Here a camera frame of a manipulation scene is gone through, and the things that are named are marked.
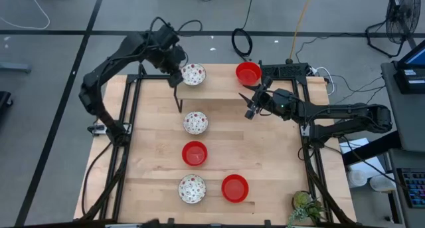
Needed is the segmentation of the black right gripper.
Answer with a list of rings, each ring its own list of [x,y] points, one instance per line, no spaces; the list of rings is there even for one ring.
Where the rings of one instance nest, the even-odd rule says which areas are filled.
[[[239,93],[246,102],[248,110],[245,113],[247,119],[253,119],[255,114],[261,114],[261,111],[269,111],[270,114],[276,115],[281,119],[290,119],[296,109],[295,96],[283,89],[275,91],[269,90],[273,80],[266,76],[261,83],[256,86],[244,85],[245,88],[254,92],[252,98],[247,98]]]

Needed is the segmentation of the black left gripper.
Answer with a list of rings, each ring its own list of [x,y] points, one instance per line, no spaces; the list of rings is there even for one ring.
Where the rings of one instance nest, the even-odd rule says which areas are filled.
[[[159,53],[158,62],[155,65],[161,72],[175,72],[179,69],[182,61],[186,59],[186,53],[182,46],[175,45],[166,51]],[[183,82],[181,71],[172,74],[169,78],[170,87],[176,87]]]

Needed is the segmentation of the green bowl floral inside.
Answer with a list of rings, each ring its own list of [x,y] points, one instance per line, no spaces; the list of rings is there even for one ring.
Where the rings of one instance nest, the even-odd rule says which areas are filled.
[[[179,197],[188,204],[200,202],[206,195],[206,183],[204,179],[195,174],[186,175],[178,185]]]
[[[207,77],[205,68],[200,64],[188,64],[181,69],[183,83],[189,86],[197,86],[203,83]]]
[[[192,135],[199,135],[206,131],[209,125],[207,116],[199,111],[188,113],[183,119],[183,127]]]

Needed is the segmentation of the red plastic mini bowl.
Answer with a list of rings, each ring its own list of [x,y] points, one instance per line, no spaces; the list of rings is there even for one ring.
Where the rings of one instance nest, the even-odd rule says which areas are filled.
[[[244,177],[231,174],[222,181],[221,191],[224,198],[232,203],[244,201],[249,193],[249,185]]]
[[[207,156],[207,147],[199,141],[188,142],[182,149],[182,159],[188,166],[202,165]]]
[[[255,85],[261,79],[262,70],[253,62],[242,62],[236,67],[236,77],[242,85]]]

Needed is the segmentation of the wooden shelf riser black legs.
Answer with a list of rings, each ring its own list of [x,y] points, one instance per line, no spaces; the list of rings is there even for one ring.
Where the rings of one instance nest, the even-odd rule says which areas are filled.
[[[200,64],[207,77],[197,86],[189,86],[183,82],[173,91],[179,111],[182,111],[184,100],[236,100],[245,89],[236,77],[239,64]]]

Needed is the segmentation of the black vented control box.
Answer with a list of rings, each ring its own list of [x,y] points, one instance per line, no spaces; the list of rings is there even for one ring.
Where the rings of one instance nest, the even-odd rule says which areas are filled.
[[[287,78],[305,76],[309,65],[307,63],[261,65],[263,76],[271,78]]]

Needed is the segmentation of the small potted green plant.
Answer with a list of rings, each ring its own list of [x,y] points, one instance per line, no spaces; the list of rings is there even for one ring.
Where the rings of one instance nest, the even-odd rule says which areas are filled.
[[[292,197],[293,211],[288,218],[287,228],[292,228],[296,221],[304,222],[307,218],[311,219],[313,223],[318,221],[326,221],[323,214],[325,210],[322,203],[313,198],[307,191],[297,191]]]

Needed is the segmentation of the black desk leg bar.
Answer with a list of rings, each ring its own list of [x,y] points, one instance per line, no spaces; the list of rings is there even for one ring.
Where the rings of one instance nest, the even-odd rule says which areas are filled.
[[[401,148],[400,137],[397,130],[364,146],[355,148],[353,151],[349,150],[342,155],[342,158],[345,165],[351,165],[361,160],[367,160],[381,155],[393,148]]]

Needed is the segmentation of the white round container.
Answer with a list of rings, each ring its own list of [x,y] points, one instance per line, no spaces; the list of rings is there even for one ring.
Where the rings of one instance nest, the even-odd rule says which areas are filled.
[[[376,175],[369,180],[371,188],[377,192],[390,192],[396,190],[396,184],[393,182],[394,176]]]
[[[367,183],[368,177],[361,170],[351,170],[347,172],[349,188],[361,187]]]

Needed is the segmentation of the black laptop computer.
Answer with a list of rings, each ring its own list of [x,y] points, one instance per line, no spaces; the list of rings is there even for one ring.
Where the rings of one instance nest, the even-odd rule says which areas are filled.
[[[402,94],[425,94],[425,39],[394,66],[393,77]]]

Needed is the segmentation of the grey metal floor foot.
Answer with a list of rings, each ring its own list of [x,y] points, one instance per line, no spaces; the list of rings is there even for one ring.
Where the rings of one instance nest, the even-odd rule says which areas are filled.
[[[0,62],[0,71],[31,73],[31,66],[12,62]]]

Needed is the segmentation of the black floor fan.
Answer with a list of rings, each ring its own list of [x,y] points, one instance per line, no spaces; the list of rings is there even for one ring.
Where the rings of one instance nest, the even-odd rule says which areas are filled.
[[[388,58],[397,57],[405,42],[409,42],[410,45],[414,43],[413,34],[418,26],[420,12],[421,0],[388,0],[384,21],[371,25],[365,30],[367,45]],[[399,45],[395,55],[372,44],[371,30],[376,28],[376,33],[382,26],[385,26],[386,37],[389,41]]]

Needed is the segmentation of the black chair base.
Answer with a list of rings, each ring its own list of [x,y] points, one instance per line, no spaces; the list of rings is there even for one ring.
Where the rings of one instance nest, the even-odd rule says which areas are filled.
[[[8,108],[13,105],[11,93],[7,91],[0,91],[0,110]]]

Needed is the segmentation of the black backlit keyboard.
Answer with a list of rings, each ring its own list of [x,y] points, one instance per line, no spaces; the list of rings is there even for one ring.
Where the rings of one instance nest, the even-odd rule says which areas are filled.
[[[398,168],[396,171],[408,206],[425,209],[425,168]]]

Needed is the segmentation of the dark grey desk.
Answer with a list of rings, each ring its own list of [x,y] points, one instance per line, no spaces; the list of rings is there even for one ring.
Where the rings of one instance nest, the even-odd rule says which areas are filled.
[[[425,168],[425,152],[391,149],[388,152],[390,171],[396,181],[396,214],[406,228],[425,228],[425,209],[410,208],[397,175],[398,168]]]

